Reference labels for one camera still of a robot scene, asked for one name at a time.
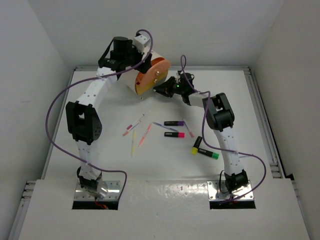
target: white wall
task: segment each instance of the white wall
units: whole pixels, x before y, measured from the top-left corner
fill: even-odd
[[[26,181],[41,177],[46,112],[70,75],[28,2],[0,1],[0,240],[9,235]]]
[[[29,0],[72,67],[96,65],[114,36],[145,28],[154,49],[190,65],[250,65],[284,0]]]
[[[255,74],[280,156],[293,172],[312,239],[320,239],[320,1],[287,0]]]

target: red wire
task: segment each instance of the red wire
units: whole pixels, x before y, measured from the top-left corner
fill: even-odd
[[[97,198],[94,199],[94,204],[102,209],[107,209],[106,205],[98,203]]]

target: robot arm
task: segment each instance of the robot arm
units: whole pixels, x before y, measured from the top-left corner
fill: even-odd
[[[68,131],[76,141],[79,156],[86,160],[87,163],[96,165],[98,160],[98,151],[96,150],[97,141],[103,129],[97,113],[99,105],[109,88],[121,75],[118,74],[106,78],[101,78],[100,76],[119,73],[127,67],[137,65],[141,62],[144,54],[146,54],[146,47],[149,42],[149,37],[140,34],[137,34],[133,40],[127,39],[126,37],[114,37],[98,61],[99,68],[97,69],[96,77],[99,78],[92,81],[85,92],[75,102],[68,102],[66,104]],[[168,70],[166,67],[169,68],[168,61],[164,60],[164,58],[157,59],[157,71],[153,69],[156,73],[152,74],[150,69],[152,68],[151,61],[153,55],[156,55],[156,53],[150,54],[139,67],[135,68],[136,72],[142,74],[144,82],[153,83],[153,76],[161,75]],[[97,198],[102,197],[107,194],[105,191],[107,188],[102,185],[102,173],[87,163],[81,162],[81,166],[77,170],[80,185],[93,196]]]
[[[186,73],[186,76],[193,86],[194,76]],[[227,96],[219,93],[210,99],[204,94],[195,92],[186,81],[184,75],[178,71],[177,78],[171,77],[163,84],[153,88],[156,93],[165,97],[172,97],[174,94],[182,96],[182,100],[189,106],[206,108],[206,121],[216,135],[220,148],[237,151],[234,140],[235,115],[229,104]],[[248,184],[247,173],[240,161],[237,152],[222,151],[224,162],[225,185],[229,193]]]

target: white table surface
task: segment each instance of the white table surface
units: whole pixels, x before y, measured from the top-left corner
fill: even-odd
[[[256,114],[253,108],[248,86],[243,71],[225,70],[193,70],[194,85],[198,90],[210,90],[213,95],[224,92],[235,115],[235,141],[238,150],[254,153],[268,164],[265,146],[262,141]],[[95,72],[76,71],[72,82],[92,77]],[[76,101],[85,91],[89,83],[73,87],[67,97],[68,101]],[[99,107],[98,115],[102,122],[102,134],[99,138],[99,161],[102,168],[125,170],[130,180],[186,180],[212,179],[223,169],[223,158],[211,160],[197,154],[191,155],[191,148],[196,138],[191,138],[184,127],[176,127],[185,132],[185,138],[164,137],[166,129],[153,125],[143,145],[136,147],[131,157],[132,135],[123,137],[126,127],[134,122],[142,113],[146,117],[136,127],[136,142],[150,122],[178,121],[185,118],[194,135],[201,135],[201,124],[204,110],[183,103],[182,98],[175,95],[165,98],[152,93],[151,97],[139,100],[122,82],[115,83]],[[213,131],[206,126],[205,138],[213,146],[219,146]],[[66,111],[63,112],[55,142],[71,153],[78,154],[78,149],[71,134],[68,132]],[[254,158],[243,158],[242,163],[250,179],[261,179],[263,168]],[[54,148],[47,168],[45,179],[76,178],[77,160]],[[112,174],[111,179],[122,175]]]
[[[206,180],[217,180],[223,160],[191,155],[196,138],[163,137],[165,129],[152,126],[145,142],[131,157],[132,136],[122,133],[142,113],[136,128],[138,142],[150,122],[178,121],[185,118],[193,133],[201,134],[204,111],[185,105],[180,96],[164,98],[151,94],[144,100],[117,82],[102,101],[98,115],[103,125],[99,139],[99,167],[125,170],[128,184],[118,211],[71,210],[79,162],[53,149],[44,180],[35,186],[20,239],[308,239],[299,205],[288,179],[272,179],[266,150],[243,71],[192,70],[198,90],[226,93],[235,114],[235,141],[238,150],[260,156],[267,165],[265,182],[254,191],[256,209],[210,210]],[[76,71],[72,82],[95,75],[94,71]],[[75,101],[88,84],[69,91]],[[206,139],[214,146],[218,140],[206,126]],[[67,130],[63,112],[56,143],[78,154]],[[263,175],[261,163],[242,159],[253,185]],[[121,180],[117,173],[104,179]]]

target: metal base plate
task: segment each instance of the metal base plate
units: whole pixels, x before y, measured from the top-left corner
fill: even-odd
[[[118,209],[118,198],[120,194],[120,181],[104,181],[107,186],[107,195],[99,198],[100,204],[106,204],[108,209]],[[72,209],[94,209],[95,197],[90,195],[84,188],[81,188],[80,182],[77,182],[73,197]]]
[[[250,192],[252,187],[249,181],[247,186],[242,186],[233,191],[231,194],[228,192],[225,181],[221,181],[221,191],[219,189],[219,181],[207,181],[208,197],[210,202],[210,209],[255,209],[254,193]],[[230,204],[220,204],[221,201],[236,198],[242,194],[245,196],[231,202]]]

